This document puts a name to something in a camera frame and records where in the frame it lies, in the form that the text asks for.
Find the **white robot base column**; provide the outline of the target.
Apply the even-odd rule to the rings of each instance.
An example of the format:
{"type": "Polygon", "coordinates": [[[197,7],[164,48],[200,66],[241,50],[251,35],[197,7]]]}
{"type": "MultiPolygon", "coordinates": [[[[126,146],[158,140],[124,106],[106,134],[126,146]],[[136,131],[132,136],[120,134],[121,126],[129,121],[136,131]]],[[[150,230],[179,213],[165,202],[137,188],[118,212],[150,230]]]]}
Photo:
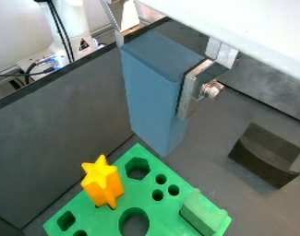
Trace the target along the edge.
{"type": "Polygon", "coordinates": [[[61,68],[96,52],[82,0],[34,0],[46,16],[53,42],[41,53],[18,62],[26,73],[39,73],[49,67],[61,68]]]}

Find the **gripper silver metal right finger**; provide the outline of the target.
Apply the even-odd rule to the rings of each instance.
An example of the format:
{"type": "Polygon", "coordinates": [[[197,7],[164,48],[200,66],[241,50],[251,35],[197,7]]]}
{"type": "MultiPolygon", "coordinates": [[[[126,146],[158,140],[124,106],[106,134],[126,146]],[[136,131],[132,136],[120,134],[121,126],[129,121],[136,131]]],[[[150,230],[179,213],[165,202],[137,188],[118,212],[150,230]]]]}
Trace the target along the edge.
{"type": "Polygon", "coordinates": [[[184,73],[177,116],[187,120],[197,111],[204,99],[217,100],[225,86],[217,81],[232,68],[239,51],[211,38],[203,60],[184,73]]]}

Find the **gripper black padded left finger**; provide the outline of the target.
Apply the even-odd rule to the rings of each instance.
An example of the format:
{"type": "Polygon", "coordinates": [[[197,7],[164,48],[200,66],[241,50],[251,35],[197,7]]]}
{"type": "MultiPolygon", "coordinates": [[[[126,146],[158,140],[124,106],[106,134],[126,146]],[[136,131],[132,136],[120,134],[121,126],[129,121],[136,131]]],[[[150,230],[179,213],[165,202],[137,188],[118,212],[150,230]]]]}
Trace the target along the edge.
{"type": "Polygon", "coordinates": [[[101,4],[116,32],[117,46],[121,47],[128,35],[140,29],[134,0],[101,0],[101,4]]]}

